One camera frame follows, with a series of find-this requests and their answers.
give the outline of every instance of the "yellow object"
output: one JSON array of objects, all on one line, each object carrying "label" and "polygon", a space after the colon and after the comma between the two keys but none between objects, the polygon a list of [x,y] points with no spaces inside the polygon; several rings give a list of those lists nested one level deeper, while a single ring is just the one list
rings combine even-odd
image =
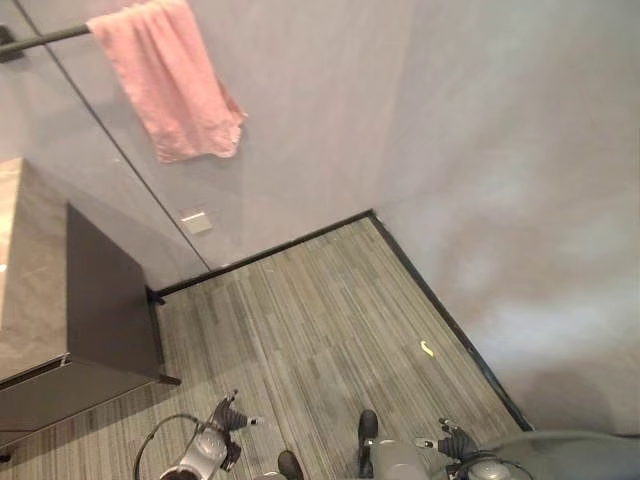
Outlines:
[{"label": "yellow object", "polygon": [[425,342],[424,340],[422,340],[420,342],[420,348],[422,348],[422,351],[424,353],[426,353],[430,357],[433,357],[433,350],[431,350],[429,347],[427,347],[427,342]]}]

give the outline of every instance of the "black baseboard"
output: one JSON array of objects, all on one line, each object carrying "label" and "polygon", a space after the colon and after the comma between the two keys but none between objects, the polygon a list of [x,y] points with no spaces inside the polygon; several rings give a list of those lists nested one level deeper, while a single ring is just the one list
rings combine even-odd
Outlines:
[{"label": "black baseboard", "polygon": [[525,432],[534,430],[533,426],[527,421],[518,406],[514,403],[514,401],[511,399],[511,397],[509,397],[505,389],[502,387],[495,374],[489,368],[489,365],[487,365],[487,362],[484,361],[478,350],[476,350],[476,347],[473,345],[473,343],[471,343],[469,337],[467,337],[462,328],[460,328],[460,325],[458,325],[458,322],[455,321],[455,319],[442,304],[440,299],[436,296],[433,290],[431,290],[429,284],[427,284],[424,278],[422,278],[420,272],[418,272],[413,263],[411,263],[411,260],[409,260],[407,254],[404,253],[404,250],[402,250],[400,245],[398,245],[398,242],[395,238],[393,238],[391,232],[387,230],[387,227],[384,225],[384,223],[382,223],[382,221],[373,211],[371,212],[369,218],[373,222],[373,225],[376,227],[376,230],[378,230],[380,235],[382,235],[382,238],[385,239],[387,245],[389,245],[389,248],[391,248],[396,257],[398,257],[407,272],[409,272],[411,278],[413,278],[413,280],[418,284],[429,301],[433,304],[434,307],[436,307],[438,313],[442,316],[442,318],[444,318],[444,321],[447,322],[447,325],[453,331],[454,335],[457,337],[460,343],[462,343],[467,352],[469,352],[469,355],[471,355],[473,361],[476,363],[476,365],[478,365],[478,368],[482,372],[482,375],[484,375],[484,378],[487,380],[487,382],[489,382],[489,385],[491,385],[493,391],[496,392],[496,395],[498,395],[503,405],[511,414],[518,426]]},{"label": "black baseboard", "polygon": [[328,225],[326,227],[323,227],[319,230],[316,230],[314,232],[308,233],[306,235],[303,235],[301,237],[298,237],[294,240],[291,240],[289,242],[283,243],[281,245],[275,246],[273,248],[269,248],[267,250],[264,250],[262,252],[256,253],[255,255],[252,255],[250,257],[247,257],[245,259],[239,260],[237,262],[231,263],[225,267],[222,268],[218,268],[216,270],[212,270],[210,272],[207,273],[203,273],[202,275],[199,275],[195,278],[191,278],[189,280],[185,280],[183,282],[179,282],[176,283],[174,285],[170,285],[168,287],[165,287],[161,290],[158,290],[156,293],[161,296],[164,297],[166,295],[170,295],[172,293],[178,292],[180,290],[183,290],[185,288],[189,288],[192,287],[194,285],[197,285],[198,283],[202,283],[202,282],[206,282],[207,280],[211,280],[212,278],[215,278],[219,275],[222,275],[224,273],[228,273],[232,270],[235,270],[237,268],[240,267],[245,267],[253,262],[257,262],[258,260],[262,260],[263,258],[266,257],[270,257],[271,255],[274,255],[276,253],[280,253],[284,250],[286,250],[287,248],[291,248],[291,247],[295,247],[296,245],[299,245],[300,243],[306,242],[307,240],[311,240],[313,238],[316,237],[320,237],[322,235],[324,235],[325,233],[329,233],[333,230],[337,230],[340,227],[344,227],[345,225],[348,225],[350,223],[353,222],[357,222],[358,220],[362,220],[363,218],[367,218],[367,217],[371,217],[374,216],[374,212],[373,210],[365,210],[364,212],[360,212],[357,213],[351,217],[345,218],[344,220],[340,220],[339,222],[336,223],[332,223],[331,225]]},{"label": "black baseboard", "polygon": [[389,248],[391,248],[393,253],[398,257],[398,259],[400,260],[404,268],[407,270],[409,275],[411,275],[411,278],[413,278],[413,280],[420,287],[422,292],[433,304],[433,306],[436,308],[438,313],[442,316],[442,318],[447,323],[451,331],[454,333],[456,338],[460,341],[460,343],[462,343],[462,345],[467,350],[467,352],[469,352],[469,355],[471,355],[471,358],[476,363],[476,365],[484,375],[485,379],[487,380],[487,382],[489,382],[489,385],[491,385],[491,388],[493,388],[493,391],[496,392],[496,395],[498,395],[498,397],[504,404],[505,408],[511,414],[511,416],[513,417],[515,422],[518,424],[518,426],[520,426],[520,428],[524,431],[534,430],[533,426],[527,421],[527,419],[524,417],[520,409],[517,407],[517,405],[513,402],[513,400],[509,397],[507,392],[504,390],[504,388],[496,378],[495,374],[489,368],[489,365],[487,365],[487,362],[484,361],[484,359],[482,358],[478,350],[476,350],[476,348],[474,347],[473,343],[471,343],[471,340],[469,340],[469,337],[467,337],[467,335],[464,333],[462,328],[460,328],[460,325],[458,325],[458,323],[447,311],[447,309],[444,307],[442,302],[438,299],[438,297],[433,292],[433,290],[431,290],[431,287],[429,287],[429,285],[424,280],[424,278],[422,278],[422,275],[420,275],[416,267],[413,265],[413,263],[411,263],[411,260],[409,260],[409,257],[407,257],[407,254],[404,253],[404,251],[402,250],[402,248],[400,247],[396,239],[393,238],[393,235],[391,235],[389,230],[387,230],[386,226],[382,223],[382,221],[376,215],[375,211],[372,209],[358,213],[349,218],[345,218],[340,222],[321,228],[307,235],[303,235],[302,237],[296,238],[295,240],[292,240],[287,243],[283,243],[282,245],[278,245],[276,247],[270,248],[256,255],[252,255],[251,257],[232,263],[230,265],[227,265],[226,267],[213,270],[211,272],[205,273],[203,275],[192,278],[190,280],[186,280],[184,282],[176,283],[175,285],[171,285],[169,287],[163,288],[162,290],[159,290],[157,293],[160,296],[170,295],[172,293],[178,292],[180,290],[191,287],[198,283],[205,282],[207,280],[215,278],[224,273],[228,273],[237,268],[241,268],[253,262],[257,262],[258,260],[262,260],[263,258],[269,257],[273,254],[282,252],[295,245],[306,242],[307,240],[311,240],[313,238],[319,237],[333,230],[337,230],[338,228],[344,227],[345,225],[348,225],[350,223],[357,222],[358,220],[362,220],[363,218],[369,218],[371,220],[376,230],[380,233],[382,238],[384,238],[387,245],[389,245]]}]

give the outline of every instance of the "black trim strip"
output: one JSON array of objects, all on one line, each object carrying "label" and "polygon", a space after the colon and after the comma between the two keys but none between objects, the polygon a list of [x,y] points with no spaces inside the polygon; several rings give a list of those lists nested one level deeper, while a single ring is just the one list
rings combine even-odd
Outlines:
[{"label": "black trim strip", "polygon": [[387,245],[389,245],[389,248],[391,248],[393,253],[398,257],[398,259],[400,260],[404,268],[407,270],[409,275],[411,275],[411,278],[413,278],[413,280],[418,284],[418,286],[420,287],[422,292],[427,296],[429,301],[433,304],[434,307],[436,307],[436,310],[438,311],[438,313],[442,316],[442,318],[444,318],[444,321],[447,322],[447,325],[449,325],[449,328],[451,329],[451,331],[455,334],[455,336],[458,338],[460,343],[462,343],[462,345],[467,350],[467,352],[469,352],[469,355],[471,355],[471,358],[473,359],[473,361],[476,362],[476,365],[478,365],[478,368],[482,372],[482,375],[487,380],[487,382],[489,382],[489,385],[491,385],[491,388],[493,388],[493,391],[496,392],[496,395],[498,395],[498,397],[502,401],[502,404],[505,406],[507,411],[511,414],[511,416],[513,417],[515,422],[518,424],[518,426],[525,432],[534,430],[533,426],[525,418],[525,416],[522,414],[520,409],[517,407],[517,405],[514,403],[514,401],[511,399],[511,397],[509,397],[505,389],[502,387],[502,385],[498,381],[495,374],[491,371],[491,368],[489,368],[489,365],[487,365],[487,362],[484,361],[484,359],[482,358],[478,350],[476,350],[476,347],[473,345],[473,343],[471,343],[471,340],[469,340],[469,337],[467,337],[467,335],[464,333],[462,328],[460,328],[460,325],[458,325],[458,322],[456,322],[455,319],[451,316],[451,314],[447,311],[447,309],[442,304],[440,299],[436,296],[434,291],[431,290],[431,287],[429,287],[429,285],[424,280],[424,278],[422,278],[422,275],[420,275],[420,272],[418,272],[418,270],[413,265],[413,263],[411,263],[411,260],[409,260],[409,257],[407,257],[407,254],[404,253],[404,251],[402,250],[402,248],[400,247],[396,239],[393,238],[393,235],[391,235],[391,232],[387,230],[387,227],[385,226],[385,224],[382,223],[382,221],[378,218],[378,216],[373,211],[371,212],[369,219],[371,220],[373,225],[376,227],[376,230],[378,230],[380,235],[382,235],[382,238],[384,238],[384,240],[387,242]]},{"label": "black trim strip", "polygon": [[222,275],[223,273],[228,273],[232,270],[235,270],[236,268],[241,268],[241,267],[245,267],[253,262],[257,262],[258,260],[262,260],[263,258],[266,257],[270,257],[271,255],[274,255],[276,253],[280,253],[284,250],[286,250],[287,248],[291,248],[291,247],[295,247],[296,245],[299,245],[300,243],[306,242],[307,240],[311,240],[313,238],[316,237],[320,237],[322,235],[324,235],[325,233],[329,233],[333,230],[337,230],[340,227],[344,227],[345,225],[348,225],[350,223],[353,222],[357,222],[358,220],[362,220],[363,218],[369,218],[371,216],[374,216],[374,212],[373,210],[369,209],[369,210],[365,210],[364,212],[360,212],[357,213],[349,218],[345,218],[344,220],[340,220],[339,222],[333,223],[331,225],[328,225],[326,227],[323,227],[319,230],[316,230],[314,232],[308,233],[306,235],[303,235],[301,237],[298,237],[294,240],[291,240],[289,242],[283,243],[281,245],[275,246],[273,248],[269,248],[267,250],[263,250],[262,252],[256,253],[255,255],[252,255],[250,257],[247,257],[243,260],[239,260],[237,262],[234,263],[230,263],[229,265],[226,265],[224,267],[218,268],[216,270],[212,270],[210,272],[204,273],[202,275],[199,275],[197,277],[191,278],[189,280],[185,280],[183,282],[178,282],[176,284],[173,285],[169,285],[168,287],[165,287],[161,290],[158,290],[157,293],[158,295],[160,295],[161,297],[164,297],[166,295],[171,295],[172,293],[176,293],[179,292],[180,290],[184,290],[185,288],[189,288],[192,287],[194,285],[197,285],[198,283],[202,283],[205,282],[207,280],[210,280],[212,278],[215,278],[219,275]]},{"label": "black trim strip", "polygon": [[30,378],[34,378],[50,370],[54,370],[62,365],[64,359],[65,356],[61,355],[52,360],[49,360],[47,363],[43,363],[42,365],[31,368],[30,370],[21,372],[18,375],[14,375],[13,377],[8,377],[0,382],[0,390],[4,390],[5,388],[9,388],[20,382],[24,382],[25,380],[29,380]]}]

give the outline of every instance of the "marble countertop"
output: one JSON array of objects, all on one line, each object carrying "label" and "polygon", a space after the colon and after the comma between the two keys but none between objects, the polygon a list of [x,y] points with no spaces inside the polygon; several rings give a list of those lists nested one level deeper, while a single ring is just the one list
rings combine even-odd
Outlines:
[{"label": "marble countertop", "polygon": [[0,162],[0,381],[67,352],[66,200]]}]

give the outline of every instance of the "floor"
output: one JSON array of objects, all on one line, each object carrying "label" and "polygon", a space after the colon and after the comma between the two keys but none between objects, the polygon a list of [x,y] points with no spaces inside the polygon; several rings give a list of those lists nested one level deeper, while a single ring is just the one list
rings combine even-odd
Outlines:
[{"label": "floor", "polygon": [[[266,423],[239,433],[243,455],[221,479],[273,470],[284,448],[310,479],[353,477],[363,408],[378,412],[382,435],[407,441],[440,436],[441,416],[480,441],[519,431],[369,219],[172,294],[159,317],[167,373],[182,386],[146,387],[31,437],[0,480],[131,478],[158,420],[205,417],[233,388],[237,408]],[[156,436],[143,479],[159,477],[189,429]],[[424,462],[445,459],[429,451]]]}]

